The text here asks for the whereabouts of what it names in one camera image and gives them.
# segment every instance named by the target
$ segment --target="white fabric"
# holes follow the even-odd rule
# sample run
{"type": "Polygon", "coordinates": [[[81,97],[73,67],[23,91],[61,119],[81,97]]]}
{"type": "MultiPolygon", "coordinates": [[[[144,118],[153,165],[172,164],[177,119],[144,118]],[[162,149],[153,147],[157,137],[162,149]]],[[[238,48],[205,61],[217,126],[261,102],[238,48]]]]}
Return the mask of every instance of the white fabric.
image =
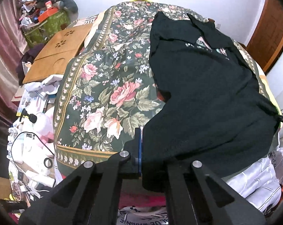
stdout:
{"type": "Polygon", "coordinates": [[[283,148],[272,151],[269,157],[259,159],[226,183],[259,211],[266,212],[266,208],[277,205],[281,197],[283,148]]]}
{"type": "Polygon", "coordinates": [[[46,94],[53,95],[58,92],[60,81],[62,80],[62,78],[63,75],[61,74],[52,74],[42,82],[31,82],[25,84],[25,89],[28,92],[39,91],[42,89],[42,91],[46,94]]]}
{"type": "Polygon", "coordinates": [[[272,151],[269,154],[272,165],[274,166],[276,177],[279,183],[283,185],[283,148],[278,148],[277,151],[272,151]]]}

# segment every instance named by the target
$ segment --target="metal bolt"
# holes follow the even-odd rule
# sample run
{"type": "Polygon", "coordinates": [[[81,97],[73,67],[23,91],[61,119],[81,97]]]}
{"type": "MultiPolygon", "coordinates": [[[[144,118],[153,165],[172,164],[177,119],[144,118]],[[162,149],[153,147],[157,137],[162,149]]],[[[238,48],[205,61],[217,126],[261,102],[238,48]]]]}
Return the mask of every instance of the metal bolt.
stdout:
{"type": "Polygon", "coordinates": [[[193,165],[194,167],[199,168],[199,167],[202,167],[202,162],[200,162],[200,161],[193,161],[193,162],[192,162],[192,165],[193,165]]]}
{"type": "Polygon", "coordinates": [[[121,157],[127,157],[127,156],[129,155],[129,152],[127,152],[127,151],[121,151],[121,152],[119,153],[119,155],[120,155],[121,157]]]}
{"type": "Polygon", "coordinates": [[[92,161],[86,161],[86,162],[84,162],[84,167],[86,167],[86,168],[90,168],[90,167],[92,167],[93,166],[93,162],[92,161]]]}

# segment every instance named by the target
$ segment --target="orange box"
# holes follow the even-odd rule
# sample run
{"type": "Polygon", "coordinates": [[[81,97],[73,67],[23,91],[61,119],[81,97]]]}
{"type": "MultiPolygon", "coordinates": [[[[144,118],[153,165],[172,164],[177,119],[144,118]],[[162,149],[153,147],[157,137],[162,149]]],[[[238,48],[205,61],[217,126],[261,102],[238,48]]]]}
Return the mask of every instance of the orange box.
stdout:
{"type": "Polygon", "coordinates": [[[52,16],[54,13],[58,12],[58,8],[54,7],[54,8],[51,8],[51,9],[47,9],[46,11],[44,11],[43,14],[41,14],[39,17],[38,17],[38,21],[39,23],[41,23],[43,20],[47,19],[49,16],[52,16]]]}

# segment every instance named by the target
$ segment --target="paper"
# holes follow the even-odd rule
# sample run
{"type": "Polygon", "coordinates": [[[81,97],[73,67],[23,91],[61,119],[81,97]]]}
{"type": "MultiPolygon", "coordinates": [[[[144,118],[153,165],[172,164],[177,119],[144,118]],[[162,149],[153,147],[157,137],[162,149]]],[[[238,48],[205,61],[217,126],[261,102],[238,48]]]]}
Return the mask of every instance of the paper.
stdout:
{"type": "Polygon", "coordinates": [[[36,92],[24,91],[20,100],[16,116],[20,116],[23,109],[26,109],[29,114],[41,113],[46,105],[47,96],[41,98],[36,92]]]}

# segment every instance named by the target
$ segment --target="purple cloth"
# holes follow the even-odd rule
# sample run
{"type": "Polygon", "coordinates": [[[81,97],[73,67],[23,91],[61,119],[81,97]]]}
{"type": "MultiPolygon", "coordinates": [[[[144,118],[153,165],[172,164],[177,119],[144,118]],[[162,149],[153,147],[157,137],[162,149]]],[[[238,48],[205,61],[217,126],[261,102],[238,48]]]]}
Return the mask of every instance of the purple cloth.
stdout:
{"type": "Polygon", "coordinates": [[[34,46],[33,48],[31,48],[30,50],[28,50],[20,59],[17,67],[16,67],[16,72],[17,72],[17,77],[18,77],[18,84],[20,86],[23,85],[22,81],[25,78],[25,73],[23,70],[23,62],[30,62],[33,64],[34,59],[37,57],[37,55],[39,54],[39,52],[43,49],[44,44],[38,44],[36,46],[34,46]]]}

